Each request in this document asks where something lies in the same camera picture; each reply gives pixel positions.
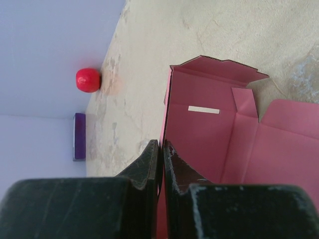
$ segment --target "purple block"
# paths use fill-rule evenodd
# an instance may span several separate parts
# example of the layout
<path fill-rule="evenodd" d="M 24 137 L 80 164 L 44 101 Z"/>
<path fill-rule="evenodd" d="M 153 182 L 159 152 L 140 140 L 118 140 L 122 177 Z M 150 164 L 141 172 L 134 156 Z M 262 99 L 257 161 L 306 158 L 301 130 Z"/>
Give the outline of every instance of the purple block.
<path fill-rule="evenodd" d="M 73 130 L 73 161 L 85 161 L 85 114 L 75 113 Z"/>

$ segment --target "cardboard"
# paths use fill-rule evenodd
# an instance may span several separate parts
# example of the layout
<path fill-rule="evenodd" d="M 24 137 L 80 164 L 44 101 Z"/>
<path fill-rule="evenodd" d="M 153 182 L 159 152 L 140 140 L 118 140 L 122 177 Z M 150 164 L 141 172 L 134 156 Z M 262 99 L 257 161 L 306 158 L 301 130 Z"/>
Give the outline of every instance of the cardboard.
<path fill-rule="evenodd" d="M 275 100 L 259 123 L 245 87 L 268 77 L 206 56 L 171 66 L 160 143 L 213 183 L 298 185 L 318 209 L 319 105 Z"/>

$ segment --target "red ball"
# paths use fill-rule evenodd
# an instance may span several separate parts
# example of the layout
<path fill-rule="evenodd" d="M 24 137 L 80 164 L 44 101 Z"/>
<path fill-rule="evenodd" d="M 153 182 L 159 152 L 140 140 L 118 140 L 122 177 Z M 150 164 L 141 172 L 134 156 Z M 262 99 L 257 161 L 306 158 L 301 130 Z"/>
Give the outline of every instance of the red ball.
<path fill-rule="evenodd" d="M 96 92 L 100 86 L 100 72 L 93 68 L 84 68 L 76 73 L 76 87 L 84 92 Z"/>

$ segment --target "wall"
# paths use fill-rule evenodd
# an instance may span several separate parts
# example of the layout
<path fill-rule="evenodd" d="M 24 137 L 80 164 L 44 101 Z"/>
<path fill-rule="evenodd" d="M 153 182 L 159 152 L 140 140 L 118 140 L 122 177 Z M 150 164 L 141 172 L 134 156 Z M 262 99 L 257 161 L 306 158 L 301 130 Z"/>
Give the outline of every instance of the wall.
<path fill-rule="evenodd" d="M 102 66 L 124 3 L 0 1 L 0 114 L 71 119 L 85 111 L 90 94 L 77 90 L 76 71 Z"/>
<path fill-rule="evenodd" d="M 0 199 L 20 179 L 85 177 L 73 162 L 73 120 L 0 116 Z"/>

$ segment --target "open box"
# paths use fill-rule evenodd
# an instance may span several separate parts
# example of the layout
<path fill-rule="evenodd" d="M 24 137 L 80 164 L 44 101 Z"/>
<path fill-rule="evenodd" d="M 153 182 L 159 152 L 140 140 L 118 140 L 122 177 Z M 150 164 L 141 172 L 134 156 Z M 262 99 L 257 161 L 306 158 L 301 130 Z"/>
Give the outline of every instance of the open box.
<path fill-rule="evenodd" d="M 268 78 L 230 60 L 199 56 L 171 66 L 160 143 L 213 183 L 293 184 L 319 208 L 319 105 L 273 101 L 261 122 L 248 83 Z M 164 190 L 158 238 L 165 237 Z"/>

